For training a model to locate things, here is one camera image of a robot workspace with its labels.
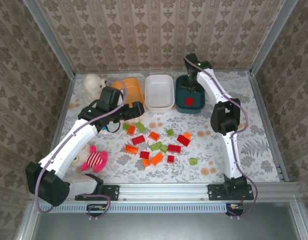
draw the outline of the orange toy block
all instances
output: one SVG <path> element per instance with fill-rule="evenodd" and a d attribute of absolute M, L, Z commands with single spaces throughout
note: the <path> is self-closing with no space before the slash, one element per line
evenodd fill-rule
<path fill-rule="evenodd" d="M 144 167 L 149 167 L 150 166 L 149 159 L 143 159 L 143 165 L 144 165 Z"/>
<path fill-rule="evenodd" d="M 136 148 L 134 146 L 130 146 L 130 145 L 127 144 L 125 146 L 124 152 L 128 153 L 128 154 L 134 154 L 135 155 L 138 152 L 138 148 Z"/>
<path fill-rule="evenodd" d="M 190 137 L 191 137 L 192 135 L 190 134 L 190 133 L 188 133 L 188 132 L 186 132 L 185 134 L 184 134 L 184 137 L 186 137 L 188 140 L 190 140 Z"/>
<path fill-rule="evenodd" d="M 163 154 L 161 153 L 157 154 L 155 157 L 153 157 L 152 164 L 156 166 L 160 161 L 162 161 L 163 158 L 164 158 Z"/>
<path fill-rule="evenodd" d="M 132 136 L 132 135 L 134 135 L 135 130 L 136 130 L 136 127 L 130 125 L 129 128 L 128 128 L 127 134 Z"/>
<path fill-rule="evenodd" d="M 150 137 L 152 140 L 154 140 L 154 141 L 157 142 L 157 140 L 159 139 L 160 135 L 152 131 L 152 132 L 149 134 L 149 137 Z"/>

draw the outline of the wall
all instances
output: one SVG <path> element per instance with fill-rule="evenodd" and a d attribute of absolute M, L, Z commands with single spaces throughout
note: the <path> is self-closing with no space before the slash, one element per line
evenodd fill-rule
<path fill-rule="evenodd" d="M 77 72 L 247 69 L 283 0 L 38 0 Z"/>
<path fill-rule="evenodd" d="M 292 181 L 308 208 L 308 0 L 299 0 L 256 75 Z"/>
<path fill-rule="evenodd" d="M 21 0 L 0 0 L 0 240 L 27 205 L 25 167 L 49 151 L 68 77 Z"/>

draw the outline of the green toy block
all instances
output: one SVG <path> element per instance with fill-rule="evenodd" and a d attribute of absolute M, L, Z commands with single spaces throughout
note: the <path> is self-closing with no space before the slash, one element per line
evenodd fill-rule
<path fill-rule="evenodd" d="M 123 125 L 123 130 L 128 131 L 129 126 L 130 126 L 129 124 L 124 124 Z"/>
<path fill-rule="evenodd" d="M 162 142 L 159 141 L 157 143 L 150 145 L 149 148 L 153 152 L 153 151 L 159 150 L 162 147 L 162 145 L 163 145 Z"/>
<path fill-rule="evenodd" d="M 194 166 L 194 165 L 196 165 L 197 164 L 197 158 L 191 158 L 190 160 L 189 160 L 189 164 L 191 164 L 192 166 Z"/>
<path fill-rule="evenodd" d="M 168 136 L 168 137 L 174 136 L 174 131 L 173 131 L 173 129 L 169 129 L 169 130 L 167 130 L 166 132 L 167 132 L 167 136 Z"/>
<path fill-rule="evenodd" d="M 146 128 L 144 127 L 144 125 L 140 121 L 138 123 L 136 123 L 135 126 L 140 133 L 144 133 L 146 131 Z"/>
<path fill-rule="evenodd" d="M 161 150 L 162 152 L 164 152 L 164 153 L 167 152 L 167 149 L 168 149 L 168 147 L 166 147 L 165 145 L 163 145 L 163 146 L 160 147 L 160 150 Z"/>

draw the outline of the white plastic tray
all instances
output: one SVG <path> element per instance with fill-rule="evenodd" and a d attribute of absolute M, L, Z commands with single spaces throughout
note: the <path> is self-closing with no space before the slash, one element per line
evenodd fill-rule
<path fill-rule="evenodd" d="M 148 111 L 164 113 L 175 104 L 173 78 L 167 74 L 150 75 L 145 80 L 145 105 Z"/>

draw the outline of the dark teal container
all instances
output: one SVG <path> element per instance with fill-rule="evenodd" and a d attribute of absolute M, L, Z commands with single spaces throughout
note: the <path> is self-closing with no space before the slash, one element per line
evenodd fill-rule
<path fill-rule="evenodd" d="M 205 91 L 191 92 L 187 89 L 180 89 L 179 84 L 183 79 L 186 79 L 187 75 L 179 76 L 176 79 L 175 85 L 175 101 L 177 111 L 183 114 L 198 114 L 205 106 Z M 193 98 L 194 105 L 188 106 L 185 104 L 186 98 Z"/>

